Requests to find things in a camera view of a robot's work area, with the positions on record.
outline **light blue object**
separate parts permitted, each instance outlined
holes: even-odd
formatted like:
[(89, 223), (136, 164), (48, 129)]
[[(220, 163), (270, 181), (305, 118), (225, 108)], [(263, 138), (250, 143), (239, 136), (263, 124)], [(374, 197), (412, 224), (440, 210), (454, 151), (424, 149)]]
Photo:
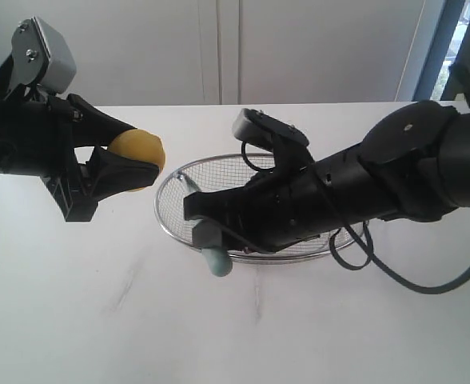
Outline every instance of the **light blue object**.
[[(189, 176), (182, 172), (177, 172), (175, 175), (176, 179), (181, 182), (187, 194), (193, 194), (194, 192), (201, 192), (197, 184)], [(226, 250), (222, 248), (203, 248), (200, 250), (201, 254), (205, 256), (207, 265), (210, 268), (210, 272), (214, 276), (222, 278), (229, 274), (233, 268), (233, 261), (228, 255)]]

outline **black cylindrical joint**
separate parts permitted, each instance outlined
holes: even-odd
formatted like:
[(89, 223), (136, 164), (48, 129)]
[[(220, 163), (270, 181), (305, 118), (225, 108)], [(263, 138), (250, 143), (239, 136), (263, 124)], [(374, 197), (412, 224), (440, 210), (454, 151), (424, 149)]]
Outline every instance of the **black cylindrical joint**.
[(438, 164), (448, 198), (470, 207), (470, 114), (462, 114), (447, 129)]
[(388, 195), (357, 158), (354, 146), (303, 169), (290, 183), (260, 194), (242, 216), (260, 244), (285, 246), (343, 226), (319, 191), (319, 178), (349, 224), (396, 212)]
[(58, 168), (56, 124), (40, 102), (0, 102), (0, 173), (51, 175)]

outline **mesh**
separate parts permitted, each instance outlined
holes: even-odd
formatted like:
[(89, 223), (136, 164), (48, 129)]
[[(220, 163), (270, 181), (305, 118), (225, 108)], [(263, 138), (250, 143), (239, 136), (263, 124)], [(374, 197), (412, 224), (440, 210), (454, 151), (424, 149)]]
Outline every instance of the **mesh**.
[[(260, 168), (274, 166), (272, 155), (248, 154), (249, 160)], [(192, 245), (192, 229), (195, 221), (184, 220), (183, 199), (187, 192), (175, 175), (177, 172), (186, 174), (193, 180), (202, 192), (215, 192), (227, 190), (246, 184), (255, 171), (249, 168), (239, 154), (205, 158), (183, 166), (173, 172), (159, 187), (155, 200), (155, 213), (162, 228), (177, 240)], [(356, 224), (352, 228), (361, 234), (362, 224)], [(329, 253), (329, 237), (334, 231), (320, 234), (318, 238), (297, 243), (275, 254), (259, 254), (231, 250), (229, 254), (235, 261), (253, 263), (287, 263), (298, 262), (311, 258), (317, 258)], [(342, 230), (335, 241), (336, 248), (341, 248), (352, 243), (353, 239), (346, 230)]]

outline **white tabletop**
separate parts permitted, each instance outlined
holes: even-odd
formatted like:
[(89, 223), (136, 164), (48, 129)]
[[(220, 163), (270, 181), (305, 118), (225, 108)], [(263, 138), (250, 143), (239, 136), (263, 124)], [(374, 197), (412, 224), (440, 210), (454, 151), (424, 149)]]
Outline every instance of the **white tabletop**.
[[(321, 159), (402, 105), (258, 108), (294, 123)], [(106, 199), (90, 223), (64, 223), (39, 179), (0, 175), (0, 382), (470, 382), (470, 282), (422, 296), (330, 257), (215, 278), (161, 230), (158, 184), (238, 152), (240, 108), (103, 108), (161, 136), (167, 164), (154, 187)], [(470, 210), (371, 230), (377, 254), (415, 282), (446, 282), (470, 263)], [(363, 259), (355, 246), (343, 255)]]

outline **robotic arm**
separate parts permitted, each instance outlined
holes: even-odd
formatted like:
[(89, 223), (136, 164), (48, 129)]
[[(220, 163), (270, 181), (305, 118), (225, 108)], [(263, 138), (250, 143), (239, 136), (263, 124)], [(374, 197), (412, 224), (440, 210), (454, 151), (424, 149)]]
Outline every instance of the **robotic arm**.
[[(157, 136), (76, 94), (57, 96), (76, 72), (64, 38), (32, 18), (11, 43), (0, 67), (0, 173), (42, 178), (67, 222), (88, 222), (102, 199), (151, 186), (165, 162)], [(75, 156), (81, 146), (94, 148), (86, 164)]]
[[(418, 102), (384, 118), (359, 144), (319, 162), (300, 131), (262, 112), (243, 110), (233, 133), (257, 174), (243, 187), (185, 198), (185, 219), (202, 220), (193, 228), (196, 247), (275, 253), (344, 227), (368, 256), (362, 266), (347, 263), (334, 249), (335, 234), (331, 252), (345, 268), (359, 270), (372, 261), (424, 294), (443, 293), (470, 279), (469, 268), (443, 286), (411, 283), (373, 253), (366, 225), (366, 244), (350, 227), (372, 218), (434, 222), (470, 207), (470, 114)], [(275, 167), (251, 164), (246, 144), (273, 152)]]

